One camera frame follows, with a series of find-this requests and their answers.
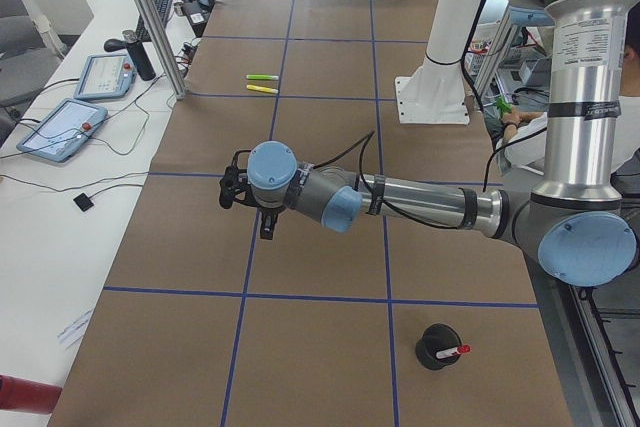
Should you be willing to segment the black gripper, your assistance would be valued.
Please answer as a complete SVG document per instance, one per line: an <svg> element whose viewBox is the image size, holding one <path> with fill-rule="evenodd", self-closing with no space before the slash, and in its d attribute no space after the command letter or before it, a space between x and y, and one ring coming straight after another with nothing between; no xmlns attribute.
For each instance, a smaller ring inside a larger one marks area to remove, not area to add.
<svg viewBox="0 0 640 427"><path fill-rule="evenodd" d="M264 207L256 200L248 181L247 170L238 167L239 156L244 153L250 153L250 150L236 151L231 164L225 168L224 175L219 182L219 204L223 209L230 209L234 203L256 208L260 213L261 220L260 238L272 240L280 208Z"/></svg>

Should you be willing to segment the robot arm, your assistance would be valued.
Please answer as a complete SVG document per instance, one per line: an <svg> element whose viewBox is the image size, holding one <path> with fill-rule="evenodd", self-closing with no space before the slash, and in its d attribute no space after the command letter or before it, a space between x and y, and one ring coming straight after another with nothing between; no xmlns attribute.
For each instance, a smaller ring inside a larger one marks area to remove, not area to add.
<svg viewBox="0 0 640 427"><path fill-rule="evenodd" d="M512 0L554 22L549 105L504 136L490 163L504 186L489 193L427 186L298 161L283 143L230 165L219 202L259 211L263 238L295 210L348 230L361 213L443 230L478 230L515 245L547 274L578 287L610 282L639 260L639 220L611 175L639 147L639 0Z"/></svg>

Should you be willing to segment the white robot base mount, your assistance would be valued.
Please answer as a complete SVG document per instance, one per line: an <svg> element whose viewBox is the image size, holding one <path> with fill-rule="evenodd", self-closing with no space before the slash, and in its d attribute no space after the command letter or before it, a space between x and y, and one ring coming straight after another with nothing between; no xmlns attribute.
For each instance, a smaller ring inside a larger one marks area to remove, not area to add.
<svg viewBox="0 0 640 427"><path fill-rule="evenodd" d="M424 61L395 79L399 122L466 125L462 67L483 0L438 0Z"/></svg>

